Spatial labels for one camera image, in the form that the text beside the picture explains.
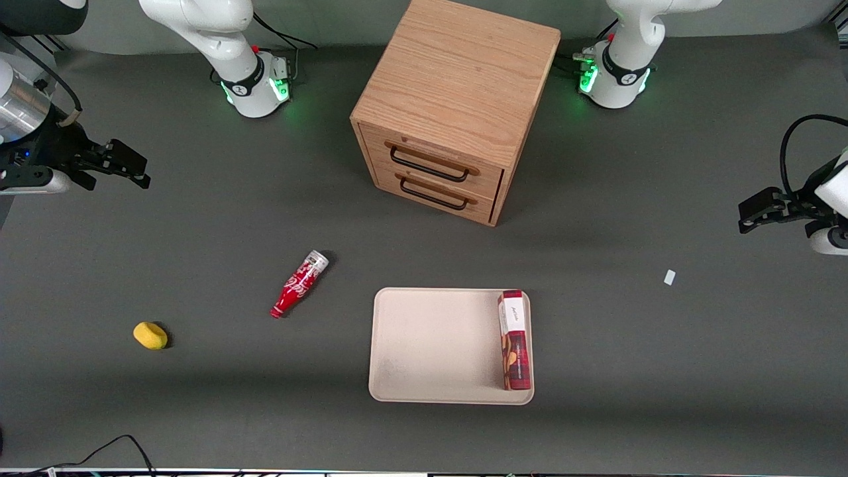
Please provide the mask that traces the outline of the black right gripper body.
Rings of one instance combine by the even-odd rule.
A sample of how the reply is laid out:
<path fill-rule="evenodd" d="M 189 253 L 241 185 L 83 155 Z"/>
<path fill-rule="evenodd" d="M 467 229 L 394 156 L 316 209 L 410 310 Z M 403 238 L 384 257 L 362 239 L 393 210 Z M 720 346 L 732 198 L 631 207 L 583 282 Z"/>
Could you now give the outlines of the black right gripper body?
<path fill-rule="evenodd" d="M 3 193 L 64 193 L 69 171 L 103 173 L 99 148 L 80 126 L 45 123 L 23 138 L 2 143 Z"/>

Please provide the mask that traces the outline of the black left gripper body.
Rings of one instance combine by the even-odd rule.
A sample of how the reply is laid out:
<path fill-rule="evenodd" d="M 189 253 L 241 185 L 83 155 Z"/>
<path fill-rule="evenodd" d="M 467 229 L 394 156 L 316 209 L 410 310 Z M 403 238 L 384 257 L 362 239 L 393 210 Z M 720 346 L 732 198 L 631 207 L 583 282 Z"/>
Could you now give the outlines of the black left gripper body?
<path fill-rule="evenodd" d="M 786 218 L 789 221 L 809 219 L 824 226 L 835 225 L 835 212 L 815 193 L 823 182 L 823 178 L 808 178 L 801 188 L 792 189 L 788 179 L 784 179 L 785 195 L 788 198 Z"/>

